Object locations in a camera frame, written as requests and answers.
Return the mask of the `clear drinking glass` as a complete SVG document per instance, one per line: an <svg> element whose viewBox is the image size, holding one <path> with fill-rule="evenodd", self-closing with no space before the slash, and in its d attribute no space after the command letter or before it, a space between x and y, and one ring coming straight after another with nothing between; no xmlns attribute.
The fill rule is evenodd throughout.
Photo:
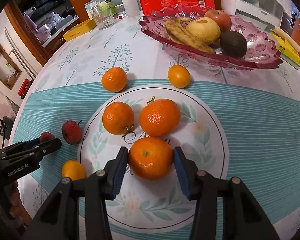
<svg viewBox="0 0 300 240"><path fill-rule="evenodd" d="M92 16L99 30L106 29L115 24L110 7L92 7Z"/></svg>

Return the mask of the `small glass jar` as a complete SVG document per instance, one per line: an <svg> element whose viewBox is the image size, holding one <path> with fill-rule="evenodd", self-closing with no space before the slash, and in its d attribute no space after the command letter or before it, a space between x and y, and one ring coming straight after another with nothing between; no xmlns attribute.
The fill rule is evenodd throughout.
<svg viewBox="0 0 300 240"><path fill-rule="evenodd" d="M127 16L126 11L125 11L125 7L123 4L118 4L116 6L117 9L117 13L118 13L118 18L119 19L123 19L124 17Z"/></svg>

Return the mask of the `red lychee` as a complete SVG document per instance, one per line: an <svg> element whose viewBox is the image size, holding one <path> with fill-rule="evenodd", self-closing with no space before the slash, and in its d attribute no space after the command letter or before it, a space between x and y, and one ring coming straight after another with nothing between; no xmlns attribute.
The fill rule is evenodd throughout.
<svg viewBox="0 0 300 240"><path fill-rule="evenodd" d="M82 139L82 130L73 120L66 121L62 126L64 140L70 145L78 145Z"/></svg>
<svg viewBox="0 0 300 240"><path fill-rule="evenodd" d="M55 138L55 136L52 133L43 132L39 137L39 141L40 141L40 143L44 143L44 142L52 140L54 138Z"/></svg>

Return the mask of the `tree patterned tablecloth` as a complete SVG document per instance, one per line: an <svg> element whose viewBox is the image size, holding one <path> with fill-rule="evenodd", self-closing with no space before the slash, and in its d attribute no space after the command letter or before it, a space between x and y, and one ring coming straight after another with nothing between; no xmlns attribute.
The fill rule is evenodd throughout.
<svg viewBox="0 0 300 240"><path fill-rule="evenodd" d="M125 88L129 81L142 79L163 79L174 87L168 80L168 70L176 64L184 66L191 75L187 87L174 87L176 89L187 89L193 82L206 81L252 88L300 101L300 69L295 69L289 63L284 62L272 70L236 70L222 67L220 63L200 61L146 36L142 33L138 20L137 17L126 18L111 28L94 29L65 43L39 73L20 111L33 93L35 85L41 81L47 81L48 86L95 82L102 85L104 73L110 68L120 67L128 78ZM125 88L112 93L120 94ZM34 216L50 192L32 174L19 180L19 190L25 209Z"/></svg>

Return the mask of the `spotted ripe banana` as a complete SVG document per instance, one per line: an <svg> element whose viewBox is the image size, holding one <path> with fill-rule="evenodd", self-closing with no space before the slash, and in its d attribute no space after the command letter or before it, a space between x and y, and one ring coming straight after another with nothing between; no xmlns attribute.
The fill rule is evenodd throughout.
<svg viewBox="0 0 300 240"><path fill-rule="evenodd" d="M165 30L169 38L178 44L191 46L202 52L214 54L215 51L208 45L202 43L198 38L191 35L183 26L184 22L190 22L190 18L170 17L165 21Z"/></svg>

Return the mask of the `orange tangerine plate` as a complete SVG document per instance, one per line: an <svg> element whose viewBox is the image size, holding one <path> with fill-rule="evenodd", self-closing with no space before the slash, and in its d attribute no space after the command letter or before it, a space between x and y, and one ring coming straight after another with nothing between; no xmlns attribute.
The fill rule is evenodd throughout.
<svg viewBox="0 0 300 240"><path fill-rule="evenodd" d="M158 99L141 110L139 123L147 135L160 137L175 130L180 119L180 109L174 101Z"/></svg>
<svg viewBox="0 0 300 240"><path fill-rule="evenodd" d="M158 137L137 140L129 150L128 164L135 175L145 180L164 178L171 170L173 150Z"/></svg>
<svg viewBox="0 0 300 240"><path fill-rule="evenodd" d="M102 124L110 134L127 134L134 126L134 112L124 102L111 103L104 110Z"/></svg>

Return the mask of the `white countertop appliance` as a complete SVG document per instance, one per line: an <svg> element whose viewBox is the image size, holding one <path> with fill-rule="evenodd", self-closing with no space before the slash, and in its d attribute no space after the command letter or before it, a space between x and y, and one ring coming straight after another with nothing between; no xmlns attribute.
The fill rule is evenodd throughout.
<svg viewBox="0 0 300 240"><path fill-rule="evenodd" d="M295 13L291 0L221 0L222 10L229 15L241 15L259 25L278 26L291 32Z"/></svg>

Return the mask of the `red apple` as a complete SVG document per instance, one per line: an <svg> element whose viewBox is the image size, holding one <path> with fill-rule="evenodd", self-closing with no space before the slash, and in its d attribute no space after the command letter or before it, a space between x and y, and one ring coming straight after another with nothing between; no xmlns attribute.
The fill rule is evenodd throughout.
<svg viewBox="0 0 300 240"><path fill-rule="evenodd" d="M218 24L222 33L225 31L230 31L232 21L227 13L221 10L209 10L204 16L214 20Z"/></svg>

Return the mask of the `dark green avocado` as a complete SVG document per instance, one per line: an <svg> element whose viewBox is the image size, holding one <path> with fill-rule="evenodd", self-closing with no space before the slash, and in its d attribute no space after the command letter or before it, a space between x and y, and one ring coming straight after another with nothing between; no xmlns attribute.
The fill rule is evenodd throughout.
<svg viewBox="0 0 300 240"><path fill-rule="evenodd" d="M221 51L224 55L233 58L242 58L248 49L247 41L241 33L236 31L226 31L219 39Z"/></svg>

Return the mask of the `purple glass fruit bowl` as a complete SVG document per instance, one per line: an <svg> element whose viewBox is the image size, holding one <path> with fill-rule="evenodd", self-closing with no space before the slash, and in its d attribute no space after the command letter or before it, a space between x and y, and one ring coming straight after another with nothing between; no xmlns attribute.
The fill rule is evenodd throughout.
<svg viewBox="0 0 300 240"><path fill-rule="evenodd" d="M165 21L170 17L189 18L194 21L204 16L211 7L190 7L174 5L164 7L159 11L153 11L150 15L143 16L139 22L141 31L154 40L165 44L181 53L187 53L190 57L211 64L220 63L222 67L237 69L275 69L282 63L281 52L276 49L275 42L268 38L265 32L259 31L253 23L244 21L241 17L231 15L231 29L243 35L247 42L247 52L240 58L235 59L223 55L220 48L216 53L209 54L195 48L177 44L170 40L165 31Z"/></svg>

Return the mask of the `yellow tissue box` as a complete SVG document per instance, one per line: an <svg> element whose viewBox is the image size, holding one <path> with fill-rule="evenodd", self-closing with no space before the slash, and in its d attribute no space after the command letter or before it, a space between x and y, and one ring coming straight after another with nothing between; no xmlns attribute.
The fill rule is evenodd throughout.
<svg viewBox="0 0 300 240"><path fill-rule="evenodd" d="M66 42L69 42L73 40L74 38L77 38L83 34L86 34L93 30L96 27L96 23L94 19L88 19L80 24L77 24L73 28L71 28L69 31L67 31L64 35L63 38L65 39Z"/></svg>

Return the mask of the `yellow speckled pear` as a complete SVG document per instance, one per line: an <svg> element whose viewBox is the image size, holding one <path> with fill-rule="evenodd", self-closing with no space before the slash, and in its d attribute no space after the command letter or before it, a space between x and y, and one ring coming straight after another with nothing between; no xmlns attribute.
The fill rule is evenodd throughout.
<svg viewBox="0 0 300 240"><path fill-rule="evenodd" d="M219 25L208 17L190 22L186 26L186 30L207 45L213 44L221 35Z"/></svg>

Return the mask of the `clear bottle green label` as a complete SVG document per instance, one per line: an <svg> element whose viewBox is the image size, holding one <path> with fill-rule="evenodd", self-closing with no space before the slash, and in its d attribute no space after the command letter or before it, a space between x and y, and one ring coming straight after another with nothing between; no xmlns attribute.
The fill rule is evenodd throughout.
<svg viewBox="0 0 300 240"><path fill-rule="evenodd" d="M97 6L102 14L106 14L111 11L114 18L118 17L117 8L115 7L113 0L96 0Z"/></svg>

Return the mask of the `small white carton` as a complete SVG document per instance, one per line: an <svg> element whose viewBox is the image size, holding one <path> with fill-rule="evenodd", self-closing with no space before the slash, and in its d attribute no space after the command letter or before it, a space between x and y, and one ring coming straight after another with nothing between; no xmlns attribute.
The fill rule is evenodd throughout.
<svg viewBox="0 0 300 240"><path fill-rule="evenodd" d="M91 13L93 12L93 7L94 6L97 6L97 3L96 3L95 0L92 0L92 1L90 1L88 3L85 3L85 5L84 5L84 7L86 9L86 12L87 12L87 15L89 16L90 19L93 18L93 16L92 16Z"/></svg>

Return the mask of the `yellow sponge pack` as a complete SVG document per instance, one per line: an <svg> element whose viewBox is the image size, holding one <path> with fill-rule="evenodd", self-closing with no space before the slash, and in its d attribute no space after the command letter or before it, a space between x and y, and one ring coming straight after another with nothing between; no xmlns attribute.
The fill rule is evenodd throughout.
<svg viewBox="0 0 300 240"><path fill-rule="evenodd" d="M270 33L277 41L277 50L290 60L295 69L300 69L300 46L278 26L271 29Z"/></svg>

